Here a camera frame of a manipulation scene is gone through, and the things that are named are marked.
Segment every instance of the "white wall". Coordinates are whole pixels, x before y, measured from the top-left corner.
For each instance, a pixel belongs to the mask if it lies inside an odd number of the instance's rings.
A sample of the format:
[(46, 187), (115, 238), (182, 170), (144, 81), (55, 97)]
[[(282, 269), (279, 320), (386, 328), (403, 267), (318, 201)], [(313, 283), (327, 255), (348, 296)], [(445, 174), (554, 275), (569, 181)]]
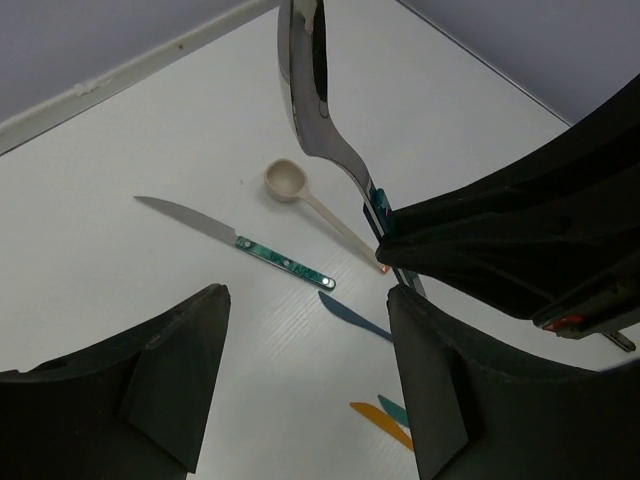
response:
[(0, 155), (276, 4), (0, 1)]
[(399, 0), (567, 123), (640, 73), (640, 2)]

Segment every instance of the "cutlery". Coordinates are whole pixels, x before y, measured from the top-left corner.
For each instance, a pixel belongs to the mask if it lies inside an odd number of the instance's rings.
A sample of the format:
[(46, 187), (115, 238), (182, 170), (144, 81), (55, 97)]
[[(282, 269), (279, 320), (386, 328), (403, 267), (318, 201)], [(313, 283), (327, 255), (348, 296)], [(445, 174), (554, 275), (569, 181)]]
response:
[[(326, 27), (322, 0), (284, 0), (278, 11), (278, 65), (285, 108), (302, 150), (339, 166), (364, 199), (364, 214), (378, 241), (392, 233), (391, 208), (358, 153), (329, 115)], [(422, 296), (418, 275), (393, 269), (398, 281)]]
[(411, 437), (404, 433), (404, 430), (395, 422), (393, 418), (384, 413), (378, 407), (374, 407), (368, 403), (353, 402), (349, 404), (360, 415), (365, 417), (371, 423), (381, 428), (401, 444), (413, 452), (413, 442)]
[(148, 207), (173, 218), (183, 225), (193, 228), (194, 230), (204, 233), (208, 237), (215, 238), (226, 244), (229, 244), (238, 250), (246, 252), (254, 257), (263, 260), (274, 267), (278, 267), (285, 272), (306, 280), (307, 282), (315, 285), (316, 287), (324, 290), (331, 291), (336, 286), (336, 281), (316, 272), (315, 270), (305, 267), (301, 263), (298, 263), (290, 258), (281, 255), (270, 248), (267, 248), (259, 243), (250, 240), (247, 237), (236, 235), (235, 229), (225, 225), (218, 220), (208, 217), (200, 212), (196, 212), (191, 208), (178, 205), (177, 203), (162, 200), (160, 198), (153, 197), (134, 197), (139, 202), (145, 204)]
[(365, 330), (369, 330), (370, 332), (375, 333), (376, 335), (384, 338), (385, 340), (393, 343), (393, 337), (389, 332), (383, 330), (378, 327), (376, 324), (362, 318), (353, 310), (350, 310), (348, 307), (344, 306), (342, 303), (337, 300), (331, 298), (324, 292), (318, 292), (320, 296), (320, 301), (322, 304), (329, 310), (332, 314), (338, 317), (341, 320), (344, 320), (351, 325), (355, 325), (356, 327), (364, 328)]

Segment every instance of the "gray wall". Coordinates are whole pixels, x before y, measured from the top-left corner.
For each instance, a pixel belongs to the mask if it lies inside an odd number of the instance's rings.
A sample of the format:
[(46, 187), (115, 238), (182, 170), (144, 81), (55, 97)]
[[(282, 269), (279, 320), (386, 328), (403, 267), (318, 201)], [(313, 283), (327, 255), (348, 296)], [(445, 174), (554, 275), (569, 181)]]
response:
[(638, 0), (399, 0), (573, 124), (640, 74)]
[(0, 124), (247, 3), (0, 0)]

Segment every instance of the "white plastic ladle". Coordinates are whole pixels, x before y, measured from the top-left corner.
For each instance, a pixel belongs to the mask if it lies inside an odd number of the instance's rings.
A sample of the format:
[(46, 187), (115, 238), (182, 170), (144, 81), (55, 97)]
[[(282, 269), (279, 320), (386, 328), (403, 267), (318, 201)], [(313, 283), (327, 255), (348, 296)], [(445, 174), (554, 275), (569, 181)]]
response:
[(278, 202), (288, 203), (304, 200), (326, 221), (344, 235), (378, 270), (387, 273), (389, 267), (376, 260), (375, 253), (349, 227), (336, 217), (309, 191), (307, 174), (291, 160), (281, 158), (267, 167), (264, 172), (264, 183), (269, 195)]

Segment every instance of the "white tabletop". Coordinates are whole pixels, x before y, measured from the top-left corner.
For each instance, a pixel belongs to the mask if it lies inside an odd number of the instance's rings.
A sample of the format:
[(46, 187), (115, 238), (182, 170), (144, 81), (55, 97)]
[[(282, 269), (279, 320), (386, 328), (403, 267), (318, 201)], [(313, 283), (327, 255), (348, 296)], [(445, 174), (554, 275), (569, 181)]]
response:
[[(330, 105), (400, 208), (507, 165), (564, 126), (389, 0), (326, 2)], [(332, 317), (310, 285), (133, 201), (172, 200), (333, 276), (334, 297), (388, 328), (376, 273), (304, 205), (262, 186), (279, 157), (374, 245), (351, 181), (306, 158), (287, 123), (276, 12), (0, 158), (0, 371), (99, 342), (210, 283), (229, 332), (197, 478), (415, 479), (412, 454), (349, 408), (402, 395), (392, 347)], [(424, 279), (454, 316), (529, 352), (600, 369), (600, 336), (561, 340)], [(627, 331), (640, 340), (640, 330)]]

